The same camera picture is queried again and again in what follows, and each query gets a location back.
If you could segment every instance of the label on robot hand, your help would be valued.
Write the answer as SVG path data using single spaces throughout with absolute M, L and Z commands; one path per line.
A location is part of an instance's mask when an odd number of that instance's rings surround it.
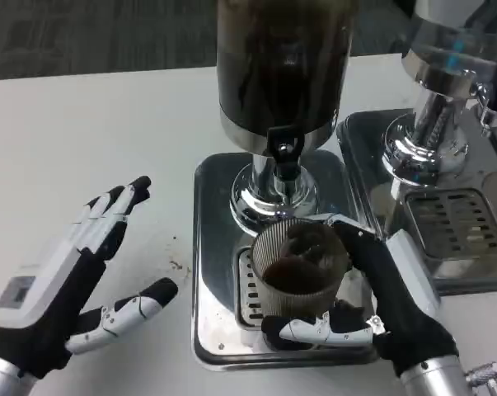
M 19 309 L 34 281 L 35 276 L 16 276 L 11 278 L 0 297 L 0 308 Z

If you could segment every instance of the dark liquid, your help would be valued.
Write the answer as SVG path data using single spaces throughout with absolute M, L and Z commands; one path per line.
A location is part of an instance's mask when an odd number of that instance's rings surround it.
M 272 263 L 263 274 L 263 281 L 291 295 L 309 295 L 326 286 L 320 268 L 298 257 L 281 258 Z
M 340 101 L 354 0 L 219 0 L 218 86 L 236 124 L 266 136 L 331 121 Z

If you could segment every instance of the screw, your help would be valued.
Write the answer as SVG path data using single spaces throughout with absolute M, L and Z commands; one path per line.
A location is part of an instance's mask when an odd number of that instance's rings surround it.
M 283 151 L 285 153 L 291 153 L 293 151 L 293 147 L 290 144 L 281 144 L 279 146 L 279 151 Z

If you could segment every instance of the metal robot arm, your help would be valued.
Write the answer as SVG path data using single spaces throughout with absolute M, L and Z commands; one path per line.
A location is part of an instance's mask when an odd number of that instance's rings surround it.
M 0 396 L 27 395 L 73 354 L 113 342 L 176 295 L 164 278 L 112 307 L 80 314 L 124 239 L 134 206 L 149 198 L 140 177 L 97 197 L 37 263 L 19 268 L 0 297 Z

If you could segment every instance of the dark coffee container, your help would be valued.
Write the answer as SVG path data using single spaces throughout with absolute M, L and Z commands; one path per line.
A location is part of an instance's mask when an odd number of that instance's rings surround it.
M 356 0 L 218 0 L 217 73 L 224 115 L 265 137 L 337 115 Z

